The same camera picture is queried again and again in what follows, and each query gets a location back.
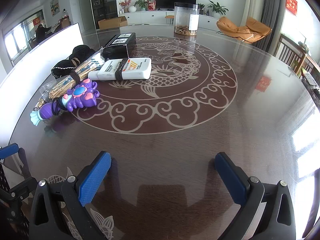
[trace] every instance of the red gift bag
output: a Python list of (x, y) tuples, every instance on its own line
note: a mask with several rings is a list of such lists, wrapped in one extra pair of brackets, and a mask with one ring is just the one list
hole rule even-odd
[(151, 2), (151, 0), (148, 0), (148, 11), (155, 11), (156, 10), (156, 0), (154, 2)]

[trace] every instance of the person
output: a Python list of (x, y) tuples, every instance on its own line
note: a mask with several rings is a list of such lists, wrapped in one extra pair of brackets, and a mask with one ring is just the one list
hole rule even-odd
[(36, 30), (36, 41), (38, 44), (47, 38), (45, 33), (50, 29), (51, 29), (51, 26), (49, 28), (44, 28), (42, 24), (39, 24)]

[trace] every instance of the door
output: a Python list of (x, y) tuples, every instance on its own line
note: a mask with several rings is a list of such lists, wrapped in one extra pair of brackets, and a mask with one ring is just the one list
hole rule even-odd
[(85, 31), (95, 30), (90, 0), (79, 0), (82, 22)]

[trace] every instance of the curtain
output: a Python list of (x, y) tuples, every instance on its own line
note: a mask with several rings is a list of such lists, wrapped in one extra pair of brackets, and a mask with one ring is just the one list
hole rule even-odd
[(264, 0), (261, 22), (269, 26), (273, 31), (265, 38), (254, 43), (254, 46), (256, 46), (257, 48), (262, 49), (264, 51), (268, 51), (271, 45), (271, 41), (275, 36), (274, 28), (277, 24), (279, 7), (280, 0)]
[(257, 21), (261, 20), (264, 0), (246, 0), (241, 26), (244, 26), (247, 18), (252, 17)]
[(278, 47), (280, 34), (281, 34), (280, 31), (281, 31), (281, 27), (282, 27), (283, 20), (284, 20), (285, 4), (286, 4), (286, 0), (280, 0), (280, 6), (279, 6), (279, 10), (278, 10), (278, 16), (276, 19), (276, 23), (275, 23), (275, 26), (272, 30), (272, 33), (270, 34), (271, 35), (270, 42), (268, 44), (269, 46), (266, 51), (268, 53), (270, 53), (271, 55), (275, 55), (276, 49)]

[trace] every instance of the cardboard box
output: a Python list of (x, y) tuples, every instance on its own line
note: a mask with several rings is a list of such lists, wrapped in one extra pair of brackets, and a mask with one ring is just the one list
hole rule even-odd
[(98, 21), (100, 30), (128, 26), (125, 16)]
[(107, 59), (120, 59), (134, 57), (137, 41), (135, 33), (117, 34), (103, 47), (102, 56)]

